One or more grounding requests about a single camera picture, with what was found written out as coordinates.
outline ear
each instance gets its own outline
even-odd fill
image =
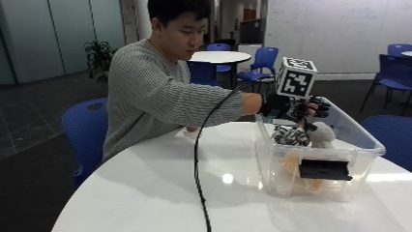
[[[151,18],[151,31],[157,35],[162,31],[162,23],[159,22],[159,20],[155,17]]]

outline white round table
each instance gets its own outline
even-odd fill
[[[190,61],[209,62],[215,65],[227,65],[249,60],[250,55],[237,51],[198,51]]]
[[[412,51],[403,51],[403,52],[401,52],[401,55],[412,57]]]
[[[351,203],[271,197],[259,183],[253,127],[203,130],[199,180],[213,232],[410,231],[412,173],[377,158]],[[101,165],[69,199],[54,232],[206,231],[194,136],[183,131],[139,142]]]

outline glass wall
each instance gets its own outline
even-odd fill
[[[125,45],[125,32],[118,0],[90,0],[93,27],[97,39],[111,48]]]
[[[3,42],[0,37],[0,85],[14,85],[10,63],[6,57]]]
[[[5,18],[1,28],[18,83],[62,75],[47,1],[13,0],[0,3]]]
[[[49,0],[65,73],[87,68],[83,43],[94,40],[89,2]]]

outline black hair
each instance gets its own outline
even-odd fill
[[[150,20],[155,17],[163,26],[182,13],[194,13],[195,20],[209,17],[209,0],[147,0]]]

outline plastic storage box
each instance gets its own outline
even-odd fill
[[[370,165],[385,147],[349,115],[330,103],[329,116],[307,118],[333,128],[334,149],[275,144],[270,139],[279,120],[255,115],[254,148],[262,185],[275,197],[310,197],[350,202]]]

